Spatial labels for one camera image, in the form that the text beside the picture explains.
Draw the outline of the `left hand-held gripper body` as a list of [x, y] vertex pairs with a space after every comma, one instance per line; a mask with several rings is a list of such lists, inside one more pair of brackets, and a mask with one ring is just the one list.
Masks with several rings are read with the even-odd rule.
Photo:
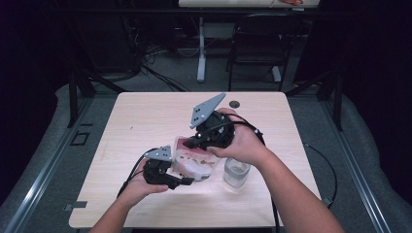
[[148, 161], [144, 165], [143, 176], [149, 184], [161, 184], [172, 187], [171, 176], [167, 170], [172, 165], [171, 147], [164, 146], [144, 153]]

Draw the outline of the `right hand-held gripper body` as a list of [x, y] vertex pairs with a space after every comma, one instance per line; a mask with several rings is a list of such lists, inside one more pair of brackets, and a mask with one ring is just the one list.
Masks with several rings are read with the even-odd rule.
[[220, 93], [192, 108], [189, 128], [201, 134], [208, 147], [227, 148], [234, 137], [233, 122], [216, 111], [224, 98], [225, 93]]

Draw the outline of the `clear red-printed plastic pouch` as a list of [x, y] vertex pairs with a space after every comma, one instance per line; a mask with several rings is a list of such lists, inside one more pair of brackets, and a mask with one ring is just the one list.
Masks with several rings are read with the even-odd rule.
[[177, 137], [175, 140], [172, 170], [184, 178], [202, 182], [210, 178], [221, 159], [207, 150], [190, 149], [185, 146], [189, 139]]

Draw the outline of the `white lidded container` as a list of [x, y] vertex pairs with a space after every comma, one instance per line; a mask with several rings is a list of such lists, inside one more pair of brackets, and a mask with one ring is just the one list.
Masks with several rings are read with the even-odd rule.
[[250, 169], [250, 164], [228, 158], [224, 163], [223, 179], [229, 185], [238, 188], [246, 182]]

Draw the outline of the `person's left hand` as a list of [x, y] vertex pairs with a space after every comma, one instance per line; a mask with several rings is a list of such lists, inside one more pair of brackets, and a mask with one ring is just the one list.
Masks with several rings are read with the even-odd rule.
[[132, 179], [127, 183], [125, 190], [120, 195], [129, 207], [137, 205], [141, 200], [150, 194], [161, 193], [168, 190], [168, 186], [166, 184], [149, 184], [146, 182], [143, 176], [143, 170], [147, 161], [148, 158], [144, 158], [142, 160], [137, 167], [137, 170], [133, 173]]

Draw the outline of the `person's right hand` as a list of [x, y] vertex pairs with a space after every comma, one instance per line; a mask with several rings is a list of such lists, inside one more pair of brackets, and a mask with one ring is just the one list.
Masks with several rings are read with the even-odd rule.
[[256, 167], [272, 155], [255, 132], [245, 124], [235, 124], [235, 134], [227, 148], [208, 147], [207, 151], [220, 158], [230, 157]]

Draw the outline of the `white desk leg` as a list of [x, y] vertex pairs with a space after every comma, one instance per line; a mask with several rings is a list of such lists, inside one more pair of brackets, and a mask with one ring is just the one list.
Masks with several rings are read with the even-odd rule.
[[197, 81], [203, 83], [205, 81], [206, 56], [205, 56], [205, 39], [204, 39], [204, 21], [201, 17], [199, 19], [199, 58], [197, 68]]

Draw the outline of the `grey under-desk box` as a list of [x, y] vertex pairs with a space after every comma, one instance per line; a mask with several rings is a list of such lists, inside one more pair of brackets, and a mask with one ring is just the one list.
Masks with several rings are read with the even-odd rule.
[[233, 23], [206, 22], [203, 25], [204, 37], [212, 39], [229, 39], [232, 37], [233, 27]]

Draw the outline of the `black folding chair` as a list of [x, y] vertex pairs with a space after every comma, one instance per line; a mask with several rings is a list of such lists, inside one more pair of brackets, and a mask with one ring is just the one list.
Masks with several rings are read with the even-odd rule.
[[228, 89], [232, 88], [235, 65], [264, 66], [271, 73], [281, 67], [278, 90], [281, 90], [294, 40], [302, 27], [296, 16], [249, 14], [241, 17], [233, 26], [230, 51], [226, 63]]

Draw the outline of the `black metal stand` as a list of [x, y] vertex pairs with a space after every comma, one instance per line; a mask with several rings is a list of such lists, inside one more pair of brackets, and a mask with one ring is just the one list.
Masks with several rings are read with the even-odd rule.
[[93, 98], [96, 94], [96, 90], [91, 82], [101, 83], [116, 93], [125, 92], [124, 88], [104, 79], [96, 72], [88, 69], [75, 69], [69, 76], [69, 128], [71, 128], [79, 118], [78, 91], [80, 91], [85, 98]]
[[304, 82], [298, 87], [286, 92], [288, 97], [295, 96], [310, 86], [321, 83], [316, 96], [319, 101], [327, 101], [331, 94], [333, 96], [332, 121], [339, 131], [342, 131], [341, 113], [343, 100], [343, 76], [338, 71], [328, 71], [319, 75], [317, 78]]

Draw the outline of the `light wooden background desk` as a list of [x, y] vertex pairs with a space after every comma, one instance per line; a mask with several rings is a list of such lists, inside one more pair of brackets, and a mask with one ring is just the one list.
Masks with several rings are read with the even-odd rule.
[[178, 0], [179, 7], [187, 8], [317, 8], [322, 0], [303, 0], [294, 6], [279, 0]]

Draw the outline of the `aluminium floor rail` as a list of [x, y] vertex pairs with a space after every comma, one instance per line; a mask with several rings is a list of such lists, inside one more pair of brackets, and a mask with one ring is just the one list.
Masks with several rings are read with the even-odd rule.
[[360, 199], [369, 215], [377, 233], [392, 233], [392, 230], [385, 219], [382, 210], [375, 198], [374, 193], [370, 189], [369, 184], [361, 170], [359, 163], [355, 158], [355, 154], [346, 138], [343, 131], [340, 131], [335, 125], [332, 117], [332, 109], [328, 102], [321, 102], [320, 106], [326, 116], [326, 120], [329, 123], [331, 130], [343, 151], [343, 159], [345, 161], [347, 170], [352, 178], [352, 181], [360, 195]]
[[70, 141], [77, 136], [80, 121], [93, 99], [81, 100], [74, 121], [69, 117], [69, 102], [58, 100], [57, 109], [23, 174], [0, 208], [4, 222], [0, 233], [21, 233], [59, 169]]

